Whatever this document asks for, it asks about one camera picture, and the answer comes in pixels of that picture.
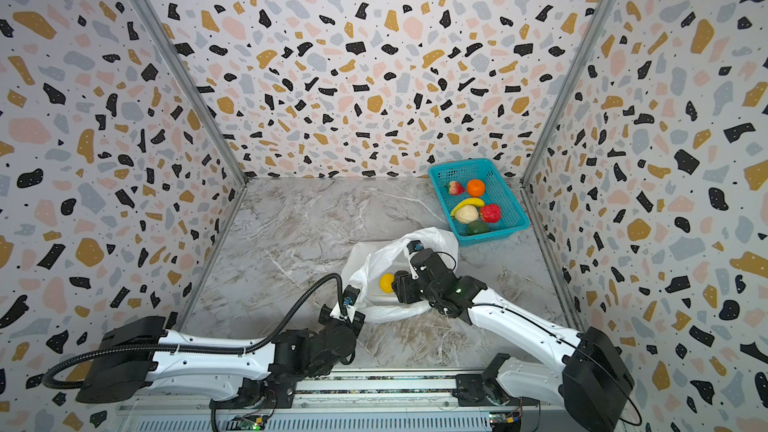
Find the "yellow lemon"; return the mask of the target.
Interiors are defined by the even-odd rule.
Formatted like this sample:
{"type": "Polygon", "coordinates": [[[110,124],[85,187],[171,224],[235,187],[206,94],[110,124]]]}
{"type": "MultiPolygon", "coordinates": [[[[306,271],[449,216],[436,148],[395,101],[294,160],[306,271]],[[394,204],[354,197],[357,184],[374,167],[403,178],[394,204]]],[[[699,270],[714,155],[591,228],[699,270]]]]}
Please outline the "yellow lemon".
{"type": "Polygon", "coordinates": [[[394,292],[393,284],[395,276],[392,273],[383,274],[379,279],[379,288],[385,294],[392,294],[394,292]]]}

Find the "white plastic bag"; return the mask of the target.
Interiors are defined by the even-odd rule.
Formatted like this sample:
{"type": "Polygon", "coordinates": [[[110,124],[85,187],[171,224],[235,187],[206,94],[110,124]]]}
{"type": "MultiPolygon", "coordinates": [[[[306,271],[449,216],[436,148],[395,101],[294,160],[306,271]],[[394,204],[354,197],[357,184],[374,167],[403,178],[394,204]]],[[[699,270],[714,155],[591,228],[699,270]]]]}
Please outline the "white plastic bag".
{"type": "Polygon", "coordinates": [[[421,241],[426,248],[458,258],[459,245],[454,234],[435,227],[419,229],[389,242],[359,242],[352,247],[341,277],[345,286],[360,290],[354,309],[365,314],[367,322],[406,320],[430,309],[426,301],[401,304],[394,292],[384,292],[380,286],[384,275],[409,270],[407,245],[414,240],[421,241]]]}

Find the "green fruit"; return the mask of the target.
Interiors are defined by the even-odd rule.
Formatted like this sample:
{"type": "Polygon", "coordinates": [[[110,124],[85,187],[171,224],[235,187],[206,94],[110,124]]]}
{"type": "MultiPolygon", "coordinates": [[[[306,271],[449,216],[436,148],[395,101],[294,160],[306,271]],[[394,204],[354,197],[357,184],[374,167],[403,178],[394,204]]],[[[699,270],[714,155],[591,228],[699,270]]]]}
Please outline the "green fruit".
{"type": "Polygon", "coordinates": [[[475,235],[485,234],[489,232],[490,232],[489,225],[480,220],[471,222],[466,226],[466,234],[468,236],[475,236],[475,235]]]}

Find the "cream pear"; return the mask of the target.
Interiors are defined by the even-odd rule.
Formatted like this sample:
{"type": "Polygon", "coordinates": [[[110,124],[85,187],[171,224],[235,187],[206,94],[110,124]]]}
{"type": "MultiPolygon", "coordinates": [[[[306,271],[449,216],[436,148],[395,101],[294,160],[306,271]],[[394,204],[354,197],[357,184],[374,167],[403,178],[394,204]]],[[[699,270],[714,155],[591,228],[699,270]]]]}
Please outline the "cream pear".
{"type": "Polygon", "coordinates": [[[478,208],[474,205],[465,205],[457,209],[454,219],[461,224],[471,224],[479,220],[478,208]]]}

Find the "red apple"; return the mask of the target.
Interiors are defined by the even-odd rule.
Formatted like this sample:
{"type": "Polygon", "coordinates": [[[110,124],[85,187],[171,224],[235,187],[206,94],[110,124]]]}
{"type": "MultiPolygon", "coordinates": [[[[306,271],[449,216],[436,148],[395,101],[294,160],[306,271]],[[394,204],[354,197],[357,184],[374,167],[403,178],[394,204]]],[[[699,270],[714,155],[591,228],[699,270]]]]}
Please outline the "red apple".
{"type": "Polygon", "coordinates": [[[485,223],[498,223],[502,218],[502,211],[497,204],[487,204],[479,209],[479,216],[485,223]]]}

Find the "teal plastic mesh basket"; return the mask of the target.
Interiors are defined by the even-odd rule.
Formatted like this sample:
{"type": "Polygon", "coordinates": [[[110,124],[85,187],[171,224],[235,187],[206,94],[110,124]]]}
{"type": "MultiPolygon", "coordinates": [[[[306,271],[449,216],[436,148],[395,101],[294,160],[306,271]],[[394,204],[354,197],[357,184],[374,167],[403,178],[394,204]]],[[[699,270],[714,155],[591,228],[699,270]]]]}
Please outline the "teal plastic mesh basket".
{"type": "Polygon", "coordinates": [[[461,246],[501,240],[530,220],[493,163],[470,159],[428,171],[451,231],[461,246]]]}

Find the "yellow banana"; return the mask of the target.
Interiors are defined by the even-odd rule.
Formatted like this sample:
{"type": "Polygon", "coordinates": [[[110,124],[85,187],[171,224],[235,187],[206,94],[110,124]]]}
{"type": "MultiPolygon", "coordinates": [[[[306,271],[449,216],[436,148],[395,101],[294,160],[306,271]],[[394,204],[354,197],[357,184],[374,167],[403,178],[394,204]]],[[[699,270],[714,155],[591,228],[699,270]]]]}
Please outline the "yellow banana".
{"type": "Polygon", "coordinates": [[[478,197],[469,197],[459,202],[451,211],[450,216],[454,217],[456,213],[465,206],[483,207],[485,202],[478,197]]]}

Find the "red strawberry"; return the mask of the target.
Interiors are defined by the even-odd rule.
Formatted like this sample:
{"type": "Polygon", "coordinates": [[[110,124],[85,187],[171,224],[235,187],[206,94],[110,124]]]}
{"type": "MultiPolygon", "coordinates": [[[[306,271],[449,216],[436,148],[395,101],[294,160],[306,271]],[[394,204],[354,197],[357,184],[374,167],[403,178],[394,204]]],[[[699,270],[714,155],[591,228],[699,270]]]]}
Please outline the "red strawberry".
{"type": "Polygon", "coordinates": [[[451,196],[459,196],[465,192],[464,186],[458,181],[450,181],[446,185],[446,190],[451,196]]]}

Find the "orange fruit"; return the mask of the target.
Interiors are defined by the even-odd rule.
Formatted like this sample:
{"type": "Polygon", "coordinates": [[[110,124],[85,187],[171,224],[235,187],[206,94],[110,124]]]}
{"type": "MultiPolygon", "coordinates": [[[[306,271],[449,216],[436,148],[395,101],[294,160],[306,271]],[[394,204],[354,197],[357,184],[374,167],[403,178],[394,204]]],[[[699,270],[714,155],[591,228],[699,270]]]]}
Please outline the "orange fruit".
{"type": "Polygon", "coordinates": [[[466,192],[471,197],[482,197],[485,191],[486,185],[482,180],[472,179],[466,183],[466,192]]]}

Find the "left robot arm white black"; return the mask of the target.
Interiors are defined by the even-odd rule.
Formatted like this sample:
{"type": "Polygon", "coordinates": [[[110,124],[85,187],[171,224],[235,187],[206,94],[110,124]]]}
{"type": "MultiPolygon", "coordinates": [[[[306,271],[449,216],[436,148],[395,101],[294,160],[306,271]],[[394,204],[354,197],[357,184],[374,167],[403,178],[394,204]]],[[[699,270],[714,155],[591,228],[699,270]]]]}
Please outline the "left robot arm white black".
{"type": "Polygon", "coordinates": [[[351,320],[324,317],[322,329],[286,330],[264,343],[195,337],[168,330],[163,318],[139,319],[106,333],[76,395],[84,404],[123,402],[139,390],[204,396],[223,409],[262,404],[289,409],[297,385],[328,375],[354,358],[364,325],[361,312],[351,320]]]}

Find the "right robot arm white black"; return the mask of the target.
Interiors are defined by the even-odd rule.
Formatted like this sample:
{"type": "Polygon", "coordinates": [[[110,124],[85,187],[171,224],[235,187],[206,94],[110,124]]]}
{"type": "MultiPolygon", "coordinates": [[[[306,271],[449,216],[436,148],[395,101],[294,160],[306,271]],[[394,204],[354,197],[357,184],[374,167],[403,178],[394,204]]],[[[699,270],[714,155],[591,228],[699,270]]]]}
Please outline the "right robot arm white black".
{"type": "Polygon", "coordinates": [[[613,431],[630,405],[634,379],[618,349],[594,327],[581,332],[559,326],[512,304],[484,282],[457,276],[445,253],[418,241],[407,246],[409,267],[388,274],[379,287],[404,305],[424,303],[439,314],[490,331],[535,358],[522,362],[499,353],[479,374],[456,378],[462,406],[512,407],[493,429],[518,431],[523,401],[563,408],[587,431],[613,431]]]}

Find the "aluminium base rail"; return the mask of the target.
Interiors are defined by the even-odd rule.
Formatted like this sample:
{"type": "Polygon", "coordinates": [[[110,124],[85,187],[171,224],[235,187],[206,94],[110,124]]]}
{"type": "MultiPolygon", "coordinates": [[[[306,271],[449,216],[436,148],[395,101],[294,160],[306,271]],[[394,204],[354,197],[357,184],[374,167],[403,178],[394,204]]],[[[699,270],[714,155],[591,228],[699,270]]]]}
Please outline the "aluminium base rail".
{"type": "Polygon", "coordinates": [[[139,395],[119,406],[112,431],[579,431],[543,398],[548,377],[524,370],[528,383],[508,402],[488,398],[477,369],[347,369],[307,379],[244,409],[213,410],[205,397],[139,395]]]}

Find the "right aluminium corner post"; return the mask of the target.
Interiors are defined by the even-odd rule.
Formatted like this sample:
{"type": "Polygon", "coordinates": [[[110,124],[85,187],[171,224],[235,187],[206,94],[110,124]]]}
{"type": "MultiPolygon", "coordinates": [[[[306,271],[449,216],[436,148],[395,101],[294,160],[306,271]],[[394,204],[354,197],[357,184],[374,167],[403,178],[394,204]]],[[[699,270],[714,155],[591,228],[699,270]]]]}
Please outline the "right aluminium corner post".
{"type": "Polygon", "coordinates": [[[555,128],[565,113],[565,109],[575,91],[579,78],[586,68],[594,47],[604,30],[614,1],[615,0],[599,0],[597,2],[592,19],[586,28],[578,49],[576,50],[573,61],[565,74],[563,85],[554,102],[552,112],[541,129],[537,145],[522,176],[521,185],[523,189],[526,189],[534,180],[536,168],[546,154],[547,143],[554,136],[555,128]]]}

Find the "aluminium corner post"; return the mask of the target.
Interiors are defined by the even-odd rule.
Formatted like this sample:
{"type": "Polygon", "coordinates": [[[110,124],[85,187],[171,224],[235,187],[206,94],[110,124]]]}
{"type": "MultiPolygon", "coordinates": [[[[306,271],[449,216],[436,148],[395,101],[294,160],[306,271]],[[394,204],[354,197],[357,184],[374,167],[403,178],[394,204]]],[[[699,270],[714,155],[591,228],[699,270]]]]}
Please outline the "aluminium corner post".
{"type": "Polygon", "coordinates": [[[207,133],[222,157],[223,163],[230,170],[236,182],[241,186],[247,185],[247,177],[239,168],[232,150],[229,148],[221,130],[211,115],[210,110],[203,99],[194,81],[190,78],[186,67],[182,63],[171,39],[165,33],[160,18],[155,12],[149,0],[129,0],[139,18],[145,25],[146,31],[154,41],[158,52],[167,64],[173,77],[176,79],[181,92],[190,100],[195,112],[198,114],[207,133]]]}
{"type": "Polygon", "coordinates": [[[522,176],[521,185],[523,189],[526,189],[534,180],[536,168],[546,154],[547,143],[554,136],[555,128],[565,113],[565,109],[575,91],[579,78],[586,68],[594,47],[604,30],[614,1],[615,0],[599,0],[597,2],[592,19],[586,28],[578,49],[576,50],[573,61],[565,74],[563,85],[554,102],[552,112],[541,129],[537,145],[522,176]]]}

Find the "left aluminium corner post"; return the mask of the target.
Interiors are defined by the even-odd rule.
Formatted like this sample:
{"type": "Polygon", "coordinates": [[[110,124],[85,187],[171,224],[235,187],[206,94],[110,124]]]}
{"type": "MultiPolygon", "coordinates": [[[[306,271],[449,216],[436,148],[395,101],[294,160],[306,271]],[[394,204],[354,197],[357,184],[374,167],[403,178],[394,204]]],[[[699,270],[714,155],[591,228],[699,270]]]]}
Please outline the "left aluminium corner post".
{"type": "Polygon", "coordinates": [[[198,114],[207,133],[222,157],[223,163],[230,170],[236,182],[241,186],[247,185],[247,177],[239,168],[232,150],[229,148],[221,130],[211,115],[210,110],[203,99],[194,81],[190,78],[186,67],[182,63],[171,39],[165,33],[160,18],[155,12],[149,0],[129,0],[139,18],[145,25],[146,31],[154,41],[158,52],[167,64],[173,77],[176,79],[181,92],[190,100],[195,112],[198,114]]]}

